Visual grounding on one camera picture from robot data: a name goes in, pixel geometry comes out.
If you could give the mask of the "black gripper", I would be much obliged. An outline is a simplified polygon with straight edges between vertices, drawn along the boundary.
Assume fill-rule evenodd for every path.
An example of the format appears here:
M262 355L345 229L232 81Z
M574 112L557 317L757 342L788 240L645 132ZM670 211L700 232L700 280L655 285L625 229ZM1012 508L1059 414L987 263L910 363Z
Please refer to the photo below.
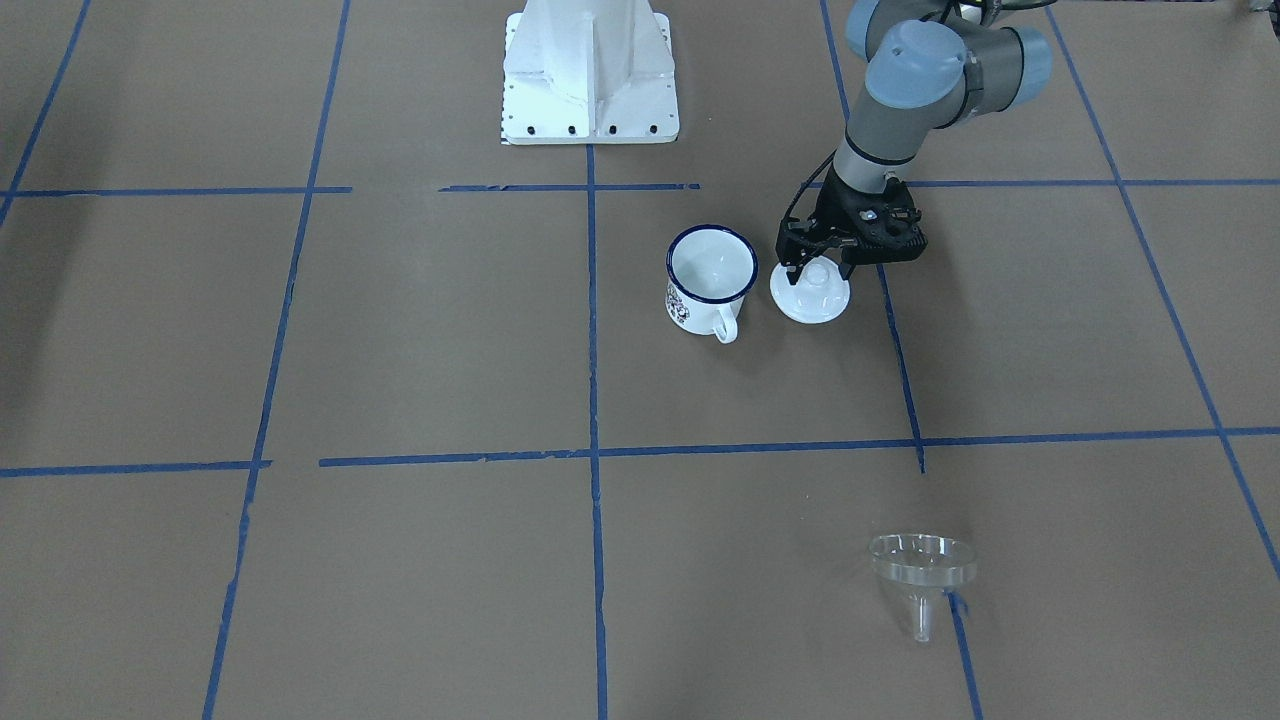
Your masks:
M837 250L840 277L850 282L856 266L916 260L928 246L920 220L922 211L900 179L890 179L882 193L865 193L827 176L808 218L786 215L780 222L777 261L785 281L795 286L804 266Z

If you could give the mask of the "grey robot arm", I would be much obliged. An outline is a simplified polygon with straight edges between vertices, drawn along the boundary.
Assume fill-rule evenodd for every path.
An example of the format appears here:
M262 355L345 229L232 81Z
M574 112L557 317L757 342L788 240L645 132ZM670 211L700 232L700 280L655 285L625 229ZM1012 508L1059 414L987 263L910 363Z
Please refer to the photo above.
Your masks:
M954 1L858 1L847 46L867 63L838 147L814 170L822 182L809 217L786 214L774 251L785 279L838 252L838 273L909 263L928 245L906 174L929 132L1037 97L1053 54L1030 27L969 20Z

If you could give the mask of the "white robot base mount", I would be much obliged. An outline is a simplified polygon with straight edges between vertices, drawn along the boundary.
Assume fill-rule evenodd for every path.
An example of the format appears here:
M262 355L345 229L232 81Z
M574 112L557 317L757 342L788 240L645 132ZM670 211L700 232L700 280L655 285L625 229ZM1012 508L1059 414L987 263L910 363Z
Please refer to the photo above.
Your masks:
M527 1L506 18L503 143L672 143L680 129L671 23L649 1Z

